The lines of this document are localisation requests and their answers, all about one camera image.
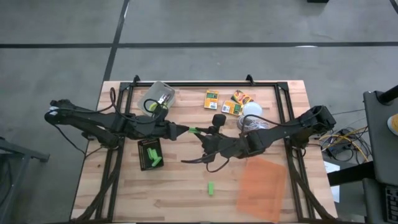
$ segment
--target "wooden tabletop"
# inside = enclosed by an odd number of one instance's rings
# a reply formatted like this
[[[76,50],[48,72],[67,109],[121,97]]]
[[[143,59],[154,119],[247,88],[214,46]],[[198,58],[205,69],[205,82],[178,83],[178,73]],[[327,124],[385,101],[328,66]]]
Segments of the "wooden tabletop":
[[[301,115],[310,108],[304,82],[301,80],[287,81],[294,114]],[[98,110],[110,105],[109,89],[116,91],[120,82],[104,82],[99,98]],[[131,112],[142,114],[137,109],[138,100],[148,88],[134,88]],[[206,90],[220,92],[218,109],[204,109]],[[242,87],[244,93],[254,98],[262,106],[262,116],[279,122],[275,91],[272,87]],[[175,104],[169,109],[166,119],[177,124],[191,127],[211,126],[215,113],[225,100],[230,99],[236,87],[178,87]],[[237,116],[227,114],[222,133],[237,137]],[[141,171],[137,152],[137,141],[126,140],[124,147],[122,169],[118,186],[118,196],[114,209],[115,222],[265,222],[236,210],[236,200],[239,191],[239,180],[247,163],[246,159],[232,158],[230,163],[216,173],[206,171],[204,164],[183,164],[181,160],[201,157],[203,149],[201,142],[193,134],[185,133],[176,141],[161,139],[164,166],[160,169]],[[88,152],[99,148],[98,142],[90,142]],[[91,203],[98,193],[103,175],[106,149],[92,154],[83,164],[78,192],[72,211],[72,218],[78,217]],[[283,141],[276,141],[259,157],[287,167]],[[330,190],[326,170],[319,147],[307,147],[304,157],[310,189],[326,210],[337,217],[335,204]],[[224,163],[223,158],[210,164],[215,169]],[[214,196],[207,192],[207,184],[213,181]],[[305,199],[300,191],[304,216],[306,213]],[[105,200],[104,212],[108,210],[108,198]],[[280,211],[281,222],[297,221],[292,198],[289,175],[285,181],[285,194]]]

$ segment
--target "wooden table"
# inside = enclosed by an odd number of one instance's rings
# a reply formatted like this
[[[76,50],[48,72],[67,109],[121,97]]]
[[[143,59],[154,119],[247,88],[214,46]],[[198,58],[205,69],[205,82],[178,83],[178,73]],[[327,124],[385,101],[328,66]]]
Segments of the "wooden table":
[[[290,97],[296,116],[310,108],[304,82],[287,81]],[[98,110],[110,105],[109,89],[116,91],[120,82],[104,82],[99,98]],[[169,109],[167,119],[177,124],[191,127],[208,127],[215,113],[220,113],[224,100],[228,100],[236,87],[216,87],[220,98],[217,112],[204,109],[205,90],[203,87],[179,87],[176,90],[176,102]],[[252,96],[263,109],[263,117],[279,122],[275,91],[271,87],[239,88]],[[138,100],[147,88],[135,88],[131,112],[142,114],[137,109]],[[238,136],[237,117],[227,114],[222,133],[227,136]],[[247,163],[246,159],[231,159],[231,162],[216,173],[208,173],[204,164],[183,164],[183,159],[201,157],[201,142],[193,135],[185,133],[177,141],[161,139],[165,165],[161,169],[142,172],[137,153],[137,141],[126,140],[122,170],[118,186],[118,196],[114,209],[115,222],[264,222],[245,213],[236,211],[239,180]],[[98,142],[91,142],[88,152],[97,149]],[[92,154],[83,165],[83,171],[73,207],[72,218],[78,217],[98,193],[103,175],[106,150]],[[276,141],[259,157],[287,167],[283,141]],[[319,147],[307,147],[304,157],[310,183],[310,189],[319,202],[333,216],[337,217],[335,204],[330,190],[322,153]],[[210,164],[215,169],[224,162],[216,159]],[[207,183],[215,183],[215,194],[208,196]],[[300,190],[302,207],[306,216],[305,197]],[[105,200],[104,212],[108,209]],[[280,214],[281,222],[297,221],[289,175],[285,183],[285,194]]]

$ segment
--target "gray floor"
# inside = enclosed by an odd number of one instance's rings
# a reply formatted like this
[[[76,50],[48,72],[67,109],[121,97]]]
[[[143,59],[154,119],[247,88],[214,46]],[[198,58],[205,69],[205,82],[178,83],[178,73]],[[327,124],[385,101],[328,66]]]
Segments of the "gray floor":
[[[0,44],[109,43],[122,4],[0,0]],[[388,0],[132,0],[121,42],[398,41],[397,20]],[[0,49],[0,136],[51,154],[48,164],[31,163],[16,222],[68,220],[83,158],[43,115],[62,98],[94,109],[109,51]],[[398,84],[397,54],[398,47],[119,49],[111,80],[300,79],[311,105],[335,113],[363,108],[364,91]],[[363,117],[336,116],[337,128]],[[79,131],[63,129],[85,148]]]

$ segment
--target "concrete floor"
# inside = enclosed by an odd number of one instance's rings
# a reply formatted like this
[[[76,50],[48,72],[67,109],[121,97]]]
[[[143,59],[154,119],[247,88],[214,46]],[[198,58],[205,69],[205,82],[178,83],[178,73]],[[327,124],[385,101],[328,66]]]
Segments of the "concrete floor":
[[[0,0],[0,44],[110,43],[123,0]],[[398,41],[388,0],[132,0],[124,42]],[[110,49],[0,49],[0,136],[50,153],[33,161],[16,222],[66,221],[81,154],[48,125],[52,99],[94,109]],[[119,49],[110,80],[305,80],[311,105],[363,108],[364,91],[398,84],[398,47]],[[364,117],[336,116],[337,128]],[[366,125],[363,119],[352,125]],[[81,148],[80,132],[63,127]]]

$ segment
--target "orange plastic sheet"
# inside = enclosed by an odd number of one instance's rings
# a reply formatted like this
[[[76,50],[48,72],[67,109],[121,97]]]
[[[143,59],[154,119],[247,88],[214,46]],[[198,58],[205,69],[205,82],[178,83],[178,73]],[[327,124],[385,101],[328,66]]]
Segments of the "orange plastic sheet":
[[[237,209],[257,218],[279,222],[285,193],[286,168],[258,157],[248,159],[240,180]]]

